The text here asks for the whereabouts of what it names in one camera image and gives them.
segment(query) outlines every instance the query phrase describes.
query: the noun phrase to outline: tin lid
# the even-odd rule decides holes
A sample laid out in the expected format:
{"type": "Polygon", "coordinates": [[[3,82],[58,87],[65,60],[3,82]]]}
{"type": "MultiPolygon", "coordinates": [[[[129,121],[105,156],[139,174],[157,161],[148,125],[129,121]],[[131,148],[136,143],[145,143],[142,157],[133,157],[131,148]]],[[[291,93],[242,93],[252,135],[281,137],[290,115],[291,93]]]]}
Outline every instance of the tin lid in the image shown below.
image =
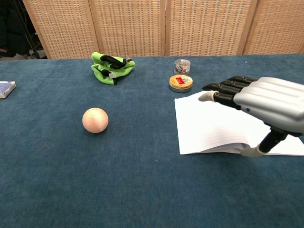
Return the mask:
{"type": "Polygon", "coordinates": [[[174,75],[169,79],[169,85],[175,89],[188,89],[193,85],[193,80],[187,75],[174,75]]]}

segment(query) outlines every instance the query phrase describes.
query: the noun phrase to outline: open notebook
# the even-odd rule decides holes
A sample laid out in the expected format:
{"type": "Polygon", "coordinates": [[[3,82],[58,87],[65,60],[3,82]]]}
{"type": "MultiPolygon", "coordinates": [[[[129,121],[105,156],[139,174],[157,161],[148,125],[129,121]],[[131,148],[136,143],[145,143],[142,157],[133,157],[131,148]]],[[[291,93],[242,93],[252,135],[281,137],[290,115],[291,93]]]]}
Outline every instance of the open notebook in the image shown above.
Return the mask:
{"type": "MultiPolygon", "coordinates": [[[[204,152],[240,153],[256,147],[270,132],[261,120],[242,111],[198,98],[205,91],[175,99],[180,154],[204,152]]],[[[304,144],[287,136],[269,155],[304,155],[304,144]]]]}

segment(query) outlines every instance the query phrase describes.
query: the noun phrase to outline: round tin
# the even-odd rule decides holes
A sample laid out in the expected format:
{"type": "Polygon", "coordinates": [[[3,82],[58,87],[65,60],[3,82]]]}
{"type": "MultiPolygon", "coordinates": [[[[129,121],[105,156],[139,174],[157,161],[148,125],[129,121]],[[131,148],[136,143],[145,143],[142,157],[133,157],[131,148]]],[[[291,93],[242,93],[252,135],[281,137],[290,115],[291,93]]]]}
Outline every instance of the round tin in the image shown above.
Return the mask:
{"type": "Polygon", "coordinates": [[[193,80],[187,75],[174,75],[169,79],[169,88],[177,93],[185,93],[191,90],[193,80]]]}

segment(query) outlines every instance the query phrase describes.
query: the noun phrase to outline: red label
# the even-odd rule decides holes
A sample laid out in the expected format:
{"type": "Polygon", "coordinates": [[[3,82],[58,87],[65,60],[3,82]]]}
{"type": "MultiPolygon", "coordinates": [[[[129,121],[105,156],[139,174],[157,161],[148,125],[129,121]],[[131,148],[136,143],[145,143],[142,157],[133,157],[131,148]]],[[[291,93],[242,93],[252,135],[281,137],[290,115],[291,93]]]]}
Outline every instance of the red label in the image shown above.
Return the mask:
{"type": "Polygon", "coordinates": [[[181,77],[177,77],[176,80],[179,84],[185,84],[181,77]]]}

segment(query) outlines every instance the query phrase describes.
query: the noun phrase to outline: robot finger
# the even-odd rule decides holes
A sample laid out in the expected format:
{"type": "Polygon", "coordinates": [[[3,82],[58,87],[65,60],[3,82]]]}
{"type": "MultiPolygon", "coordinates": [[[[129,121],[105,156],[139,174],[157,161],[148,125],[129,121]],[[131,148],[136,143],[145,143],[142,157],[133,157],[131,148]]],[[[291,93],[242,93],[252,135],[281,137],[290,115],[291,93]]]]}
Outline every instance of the robot finger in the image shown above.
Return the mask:
{"type": "Polygon", "coordinates": [[[235,95],[241,91],[241,88],[236,88],[230,85],[225,85],[221,83],[210,83],[202,88],[205,91],[219,91],[223,94],[235,95]]]}
{"type": "Polygon", "coordinates": [[[227,86],[232,86],[232,87],[235,87],[235,88],[238,88],[238,89],[242,89],[242,88],[249,85],[249,84],[246,84],[246,83],[243,83],[243,82],[229,81],[229,80],[223,81],[223,82],[221,82],[221,84],[227,85],[227,86]]]}
{"type": "Polygon", "coordinates": [[[249,85],[250,83],[257,81],[257,79],[251,77],[244,77],[244,76],[233,76],[229,78],[228,81],[236,81],[236,82],[246,83],[249,85]]]}
{"type": "Polygon", "coordinates": [[[215,93],[213,95],[213,99],[214,99],[215,102],[218,102],[222,105],[229,106],[229,107],[235,108],[237,110],[241,110],[241,106],[234,103],[233,95],[223,94],[223,93],[215,93]]]}
{"type": "Polygon", "coordinates": [[[218,102],[222,105],[229,106],[235,108],[237,110],[241,110],[241,106],[237,105],[233,101],[234,95],[220,93],[219,91],[210,91],[199,97],[199,101],[213,101],[218,102]]]}

